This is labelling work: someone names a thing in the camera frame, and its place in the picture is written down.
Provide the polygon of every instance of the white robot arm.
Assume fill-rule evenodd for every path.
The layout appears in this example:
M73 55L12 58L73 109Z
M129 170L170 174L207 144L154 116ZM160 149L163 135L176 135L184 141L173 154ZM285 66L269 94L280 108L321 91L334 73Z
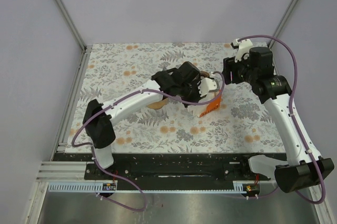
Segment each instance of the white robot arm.
M111 143L116 136L113 127L128 115L142 107L163 100L166 98L163 94L178 95L183 101L198 103L211 100L212 94L214 97L216 91L219 91L219 85L212 76L204 76L193 64L185 62L178 69L156 73L151 80L122 97L103 104L99 104L96 99L92 100L88 104L83 123L100 110L112 107L85 127L87 134L93 141L98 163L103 168L114 163Z
M284 192L319 184L318 173L310 155L317 162L323 178L334 169L334 164L330 158L324 159L312 143L294 103L294 112L290 112L289 99L292 91L283 76L274 74L272 52L266 47L252 47L250 40L235 40L232 46L238 48L240 53L239 56L224 59L225 83L228 85L247 82L252 86L252 91L258 95L275 122L287 155L287 162L260 154L252 155L248 159L251 172L275 178ZM135 90L136 94L133 91L104 104L99 104L97 100L89 102L83 123L104 108L112 107L85 127L93 141L98 163L103 168L113 164L110 147L116 138L113 126L126 116L146 105L161 101L164 94L180 96L184 101L201 104L200 101L209 100L209 93L219 90L219 85L214 82L211 77L202 76L193 64L185 62L178 69L156 73L151 80ZM293 117L296 118L309 149L305 147Z
M309 138L302 121L292 103L293 113L290 112L291 89L283 76L274 74L273 54L266 47L250 47L250 41L244 40L240 55L243 58L225 58L224 71L226 84L239 84L247 82L252 91L258 95L260 102L265 106L281 136L287 162L268 158L265 155L254 155L248 163L253 173L263 174L275 178L277 184L284 192L299 190L301 188L319 184L318 174L309 154L312 154L325 178L333 169L334 164L330 158L324 159ZM239 43L235 40L232 46ZM241 44L236 45L240 51ZM307 150L296 128L293 117L299 124Z

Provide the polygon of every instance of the white wall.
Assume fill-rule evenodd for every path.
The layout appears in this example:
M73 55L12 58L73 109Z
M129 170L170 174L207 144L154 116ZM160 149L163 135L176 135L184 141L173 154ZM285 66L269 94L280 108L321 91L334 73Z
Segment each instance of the white wall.
M290 0L63 0L87 44L273 34Z
M337 0L301 0L281 39L295 53L299 65L296 106L323 157L337 165ZM280 73L293 80L288 53L273 48ZM328 199L337 215L337 171L325 182Z
M18 224L51 155L81 52L53 0L0 6L0 219Z

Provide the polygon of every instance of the floral patterned surface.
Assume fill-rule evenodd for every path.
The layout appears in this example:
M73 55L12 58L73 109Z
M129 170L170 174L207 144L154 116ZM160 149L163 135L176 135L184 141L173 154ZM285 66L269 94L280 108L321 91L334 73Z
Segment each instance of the floral patterned surface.
M90 100L119 97L185 61L206 72L222 71L223 58L234 55L228 43L94 44L66 152L90 152L70 144ZM160 110L142 108L114 130L112 152L284 152L275 124L248 84L226 86L220 108L202 118L170 100ZM77 142L89 140L82 132Z

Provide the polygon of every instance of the orange object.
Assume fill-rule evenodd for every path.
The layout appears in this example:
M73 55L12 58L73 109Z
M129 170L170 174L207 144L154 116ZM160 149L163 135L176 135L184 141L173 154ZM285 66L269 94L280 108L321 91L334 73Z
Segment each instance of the orange object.
M208 113L216 110L217 108L220 107L220 102L221 102L221 96L213 101L212 103L209 103L206 107L206 110L200 114L199 117L203 117L204 115L207 115Z

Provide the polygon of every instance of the black metal base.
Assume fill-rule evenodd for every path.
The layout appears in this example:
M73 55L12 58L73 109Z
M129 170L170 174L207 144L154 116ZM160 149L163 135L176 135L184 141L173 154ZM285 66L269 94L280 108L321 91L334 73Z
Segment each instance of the black metal base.
M233 181L255 180L247 168L254 154L114 154L107 171L134 181L143 190L228 190ZM285 154L264 154L286 160ZM86 167L86 180L111 180L95 164ZM268 180L260 175L260 180ZM118 179L118 190L135 190Z

